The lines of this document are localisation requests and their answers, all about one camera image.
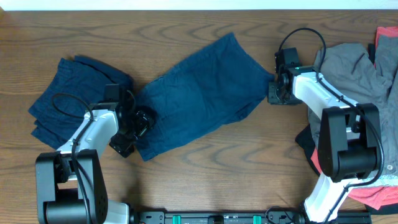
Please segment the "dark blue denim shorts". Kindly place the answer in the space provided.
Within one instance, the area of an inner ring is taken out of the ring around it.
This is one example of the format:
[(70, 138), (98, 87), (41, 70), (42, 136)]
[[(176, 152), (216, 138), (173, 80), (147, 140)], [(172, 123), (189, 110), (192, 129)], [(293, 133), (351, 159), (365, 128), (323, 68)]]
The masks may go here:
[(274, 76), (229, 33), (148, 83), (137, 105), (152, 110), (154, 127), (136, 142), (148, 161), (222, 125), (246, 118), (267, 96)]

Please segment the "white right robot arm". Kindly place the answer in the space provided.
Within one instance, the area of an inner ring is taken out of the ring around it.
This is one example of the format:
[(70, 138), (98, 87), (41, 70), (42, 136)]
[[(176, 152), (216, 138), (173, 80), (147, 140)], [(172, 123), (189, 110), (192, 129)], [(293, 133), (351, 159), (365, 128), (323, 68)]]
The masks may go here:
[(319, 179), (304, 203), (307, 223), (328, 223), (354, 188), (375, 183), (384, 167), (379, 110), (345, 97), (313, 67), (276, 69), (269, 84), (272, 105), (305, 103), (320, 119)]

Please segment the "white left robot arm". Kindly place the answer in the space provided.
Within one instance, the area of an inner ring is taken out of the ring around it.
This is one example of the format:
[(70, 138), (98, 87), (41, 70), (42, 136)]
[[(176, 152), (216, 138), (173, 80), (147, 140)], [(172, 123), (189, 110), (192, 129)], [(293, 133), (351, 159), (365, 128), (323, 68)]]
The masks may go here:
[(120, 103), (91, 104), (80, 127), (55, 152), (35, 162), (40, 223), (130, 223), (126, 203), (108, 198), (100, 156), (111, 146), (123, 157), (154, 125), (144, 110)]

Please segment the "black garment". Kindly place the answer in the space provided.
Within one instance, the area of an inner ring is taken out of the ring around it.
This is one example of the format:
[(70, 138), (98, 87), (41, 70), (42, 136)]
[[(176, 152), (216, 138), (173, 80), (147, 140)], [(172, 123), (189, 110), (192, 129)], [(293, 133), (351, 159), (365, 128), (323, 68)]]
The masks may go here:
[(312, 138), (312, 132), (309, 124), (298, 133), (298, 135), (295, 137), (295, 142), (303, 149), (308, 164), (316, 173), (316, 175), (319, 176), (320, 172), (311, 159), (315, 150), (315, 142)]

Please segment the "folded dark blue shorts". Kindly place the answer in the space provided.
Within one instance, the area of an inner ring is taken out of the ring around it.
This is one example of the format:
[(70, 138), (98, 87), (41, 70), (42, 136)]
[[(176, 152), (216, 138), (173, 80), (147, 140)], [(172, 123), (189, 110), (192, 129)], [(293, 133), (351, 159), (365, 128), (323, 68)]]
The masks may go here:
[(61, 59), (52, 82), (29, 108), (36, 125), (32, 135), (53, 149), (64, 145), (83, 122), (85, 105), (103, 100), (108, 84), (131, 89), (133, 79), (86, 56)]

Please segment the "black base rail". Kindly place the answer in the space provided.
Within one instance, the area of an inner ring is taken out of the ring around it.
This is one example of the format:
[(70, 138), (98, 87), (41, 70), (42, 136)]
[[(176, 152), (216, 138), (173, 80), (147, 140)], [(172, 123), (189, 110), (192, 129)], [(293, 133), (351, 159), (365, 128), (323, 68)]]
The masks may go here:
[(274, 206), (264, 212), (131, 211), (129, 224), (306, 224), (302, 209)]

